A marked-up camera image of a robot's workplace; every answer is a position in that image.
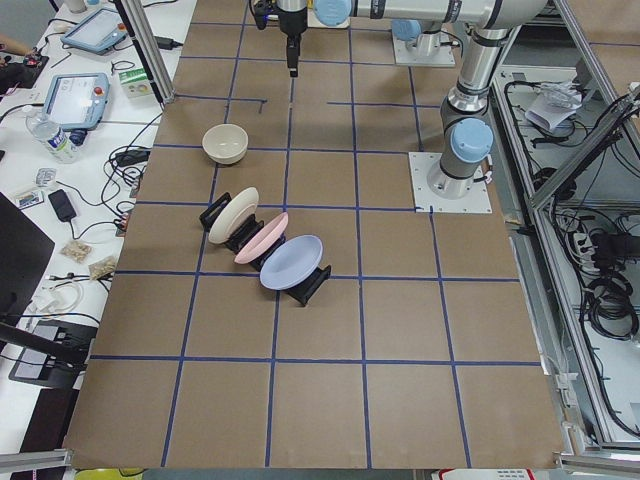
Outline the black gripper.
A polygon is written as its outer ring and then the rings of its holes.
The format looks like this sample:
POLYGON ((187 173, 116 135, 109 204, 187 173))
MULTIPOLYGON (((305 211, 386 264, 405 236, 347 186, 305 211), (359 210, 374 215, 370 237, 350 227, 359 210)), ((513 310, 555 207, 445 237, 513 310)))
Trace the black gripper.
POLYGON ((278 22, 280 30, 286 34, 286 61, 291 78, 299 74, 300 36, 307 29, 306 0, 278 0, 278 22))

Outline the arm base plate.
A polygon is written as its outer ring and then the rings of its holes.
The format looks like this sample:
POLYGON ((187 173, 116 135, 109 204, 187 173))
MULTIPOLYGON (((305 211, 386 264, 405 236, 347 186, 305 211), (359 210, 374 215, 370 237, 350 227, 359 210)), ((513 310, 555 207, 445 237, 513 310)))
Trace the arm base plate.
POLYGON ((409 171, 414 209, 420 213, 491 214, 485 175, 480 165, 473 176, 458 180, 440 168, 438 152, 410 152, 409 171))
POLYGON ((448 45, 448 36, 441 33, 441 44, 439 52, 430 56, 418 55, 405 49, 403 42, 395 40, 392 35, 394 59, 397 65, 402 66, 424 66, 436 68, 453 68, 455 59, 452 47, 448 45))

